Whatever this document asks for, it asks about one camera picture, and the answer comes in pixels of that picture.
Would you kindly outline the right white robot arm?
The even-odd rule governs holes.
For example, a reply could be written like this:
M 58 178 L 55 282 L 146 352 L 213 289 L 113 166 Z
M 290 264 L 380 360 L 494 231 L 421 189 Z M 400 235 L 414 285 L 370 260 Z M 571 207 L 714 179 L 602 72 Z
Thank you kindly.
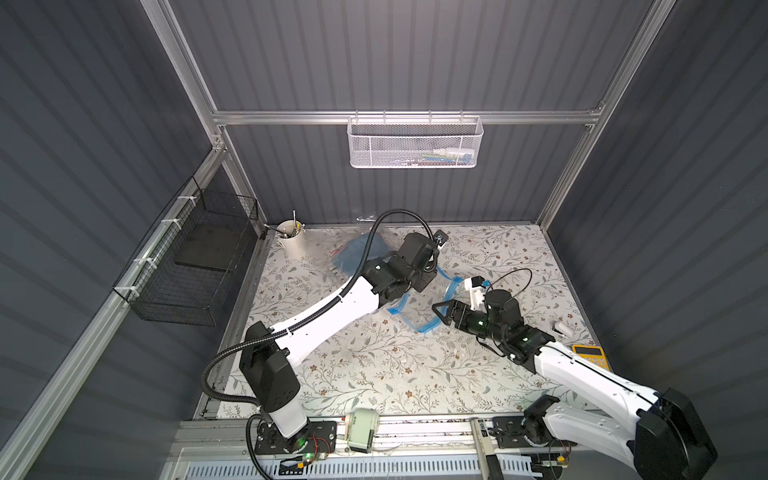
M 524 412 L 529 444 L 574 442 L 628 465 L 643 479 L 701 479 L 716 463 L 717 449 L 685 394 L 660 393 L 577 355 L 527 324 L 510 292 L 491 290 L 479 301 L 449 300 L 432 309 L 446 326 L 492 341 L 514 364 L 597 407 L 589 412 L 542 396 Z

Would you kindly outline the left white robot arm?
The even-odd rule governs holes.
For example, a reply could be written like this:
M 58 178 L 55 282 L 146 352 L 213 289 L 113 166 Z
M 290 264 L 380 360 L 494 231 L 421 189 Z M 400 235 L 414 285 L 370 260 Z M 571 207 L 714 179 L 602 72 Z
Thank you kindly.
M 423 291 L 437 276 L 440 250 L 448 235 L 412 232 L 400 248 L 373 257 L 362 252 L 362 271 L 343 287 L 302 313 L 268 328 L 257 322 L 246 331 L 256 340 L 282 330 L 287 335 L 245 348 L 239 370 L 257 405 L 288 442 L 302 443 L 309 420 L 298 399 L 300 382 L 294 368 L 324 341 L 347 325 L 400 299 L 410 290 Z

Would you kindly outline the clear vacuum bag blue zip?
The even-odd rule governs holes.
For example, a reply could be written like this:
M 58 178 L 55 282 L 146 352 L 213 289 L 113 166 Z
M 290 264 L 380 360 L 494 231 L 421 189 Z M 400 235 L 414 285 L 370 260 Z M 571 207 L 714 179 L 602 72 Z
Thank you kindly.
M 331 253 L 330 262 L 337 273 L 346 278 L 354 273 L 368 235 L 368 232 L 354 231 Z M 410 289 L 400 299 L 387 303 L 381 311 L 401 320 L 417 333 L 427 333 L 442 324 L 432 305 L 454 299 L 463 289 L 463 281 L 463 278 L 450 276 L 438 268 L 437 276 L 422 292 Z

